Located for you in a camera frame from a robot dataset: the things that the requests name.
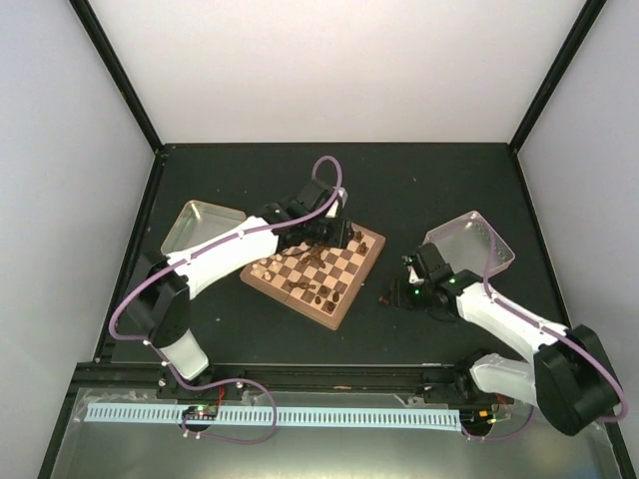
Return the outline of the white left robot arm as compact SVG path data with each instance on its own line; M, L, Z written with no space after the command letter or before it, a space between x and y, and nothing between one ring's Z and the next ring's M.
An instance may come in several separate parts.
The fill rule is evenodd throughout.
M193 398L207 396L215 375L191 331L191 301L232 272L302 243L344 247L352 239L342 212L344 188L312 180L297 195L266 204L239 226L170 254L142 257L121 311L142 331L143 342L173 366L179 385Z

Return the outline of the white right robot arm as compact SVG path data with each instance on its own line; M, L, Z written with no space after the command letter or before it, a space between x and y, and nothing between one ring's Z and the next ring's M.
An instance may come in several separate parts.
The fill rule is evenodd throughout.
M498 293L474 271L454 271L432 242L405 255L402 263L407 277L393 282L393 305L463 319L519 356L510 360L489 353L470 361L453 378L460 399L507 396L538 409L568 436L597 420L625 417L627 398L593 329L548 321Z

